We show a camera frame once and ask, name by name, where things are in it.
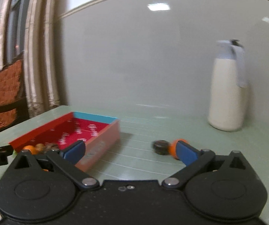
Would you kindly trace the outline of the dark split chestnut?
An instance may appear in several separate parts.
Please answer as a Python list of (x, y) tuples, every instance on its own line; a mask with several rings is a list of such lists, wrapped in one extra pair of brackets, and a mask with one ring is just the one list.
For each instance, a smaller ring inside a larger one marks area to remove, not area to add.
[(59, 151), (59, 145), (56, 143), (47, 143), (44, 146), (43, 153), (47, 153), (48, 151)]

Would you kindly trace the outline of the orange mandarin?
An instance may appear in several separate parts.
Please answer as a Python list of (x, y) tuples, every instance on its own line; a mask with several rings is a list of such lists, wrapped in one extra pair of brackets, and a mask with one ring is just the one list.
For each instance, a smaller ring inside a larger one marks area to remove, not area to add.
[(188, 141), (186, 141), (185, 139), (176, 139), (174, 141), (172, 141), (170, 144), (169, 144), (169, 147), (168, 147), (168, 151), (169, 151), (169, 154), (176, 160), (179, 160), (177, 155), (176, 155), (176, 144), (179, 142), (179, 141), (183, 141), (184, 143), (186, 144), (189, 144)]
[(36, 149), (36, 147), (32, 146), (32, 145), (24, 146), (22, 150), (27, 150), (32, 155), (37, 155), (39, 153), (38, 150)]

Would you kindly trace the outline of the brown longan fruit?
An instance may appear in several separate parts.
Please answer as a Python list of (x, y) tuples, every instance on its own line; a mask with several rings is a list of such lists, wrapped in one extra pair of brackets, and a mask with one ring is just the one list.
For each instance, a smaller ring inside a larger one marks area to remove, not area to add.
[(42, 143), (39, 143), (35, 146), (35, 149), (38, 153), (43, 153), (45, 150), (45, 145)]

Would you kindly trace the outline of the dark chestnut at back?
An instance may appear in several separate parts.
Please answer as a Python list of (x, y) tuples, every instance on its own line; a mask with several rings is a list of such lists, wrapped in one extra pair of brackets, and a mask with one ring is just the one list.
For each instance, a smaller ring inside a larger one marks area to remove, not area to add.
[(169, 155), (170, 143), (166, 140), (156, 140), (152, 142), (152, 148), (158, 155)]

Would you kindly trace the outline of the colourful cardboard box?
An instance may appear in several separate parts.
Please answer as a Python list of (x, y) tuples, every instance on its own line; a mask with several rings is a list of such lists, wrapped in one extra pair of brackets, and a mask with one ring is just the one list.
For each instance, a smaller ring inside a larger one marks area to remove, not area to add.
[(75, 164), (86, 172), (120, 139), (120, 120), (115, 117), (70, 112), (43, 124), (9, 142), (16, 152), (24, 146), (39, 143), (56, 143), (65, 149), (78, 140), (83, 140), (86, 152)]

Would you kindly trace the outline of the cream thermos jug grey lid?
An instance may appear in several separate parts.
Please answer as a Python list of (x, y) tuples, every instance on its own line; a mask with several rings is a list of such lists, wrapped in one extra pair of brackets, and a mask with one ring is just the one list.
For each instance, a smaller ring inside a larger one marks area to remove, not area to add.
[(243, 126), (248, 98), (245, 49), (239, 40), (217, 41), (213, 62), (208, 123), (221, 131)]

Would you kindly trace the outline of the beige satin curtain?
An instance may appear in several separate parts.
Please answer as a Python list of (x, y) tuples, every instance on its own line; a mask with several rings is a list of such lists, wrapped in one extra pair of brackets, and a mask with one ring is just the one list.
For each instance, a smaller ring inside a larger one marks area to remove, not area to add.
[[(6, 35), (11, 0), (0, 0), (0, 70), (6, 64)], [(29, 116), (60, 105), (54, 64), (55, 0), (30, 0), (24, 37), (23, 72)]]

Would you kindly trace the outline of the window frame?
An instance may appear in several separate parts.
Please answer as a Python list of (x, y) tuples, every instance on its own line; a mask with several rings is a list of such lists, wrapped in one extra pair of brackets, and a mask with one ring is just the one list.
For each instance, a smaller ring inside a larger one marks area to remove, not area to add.
[(11, 0), (6, 35), (6, 63), (24, 51), (26, 18), (30, 0)]

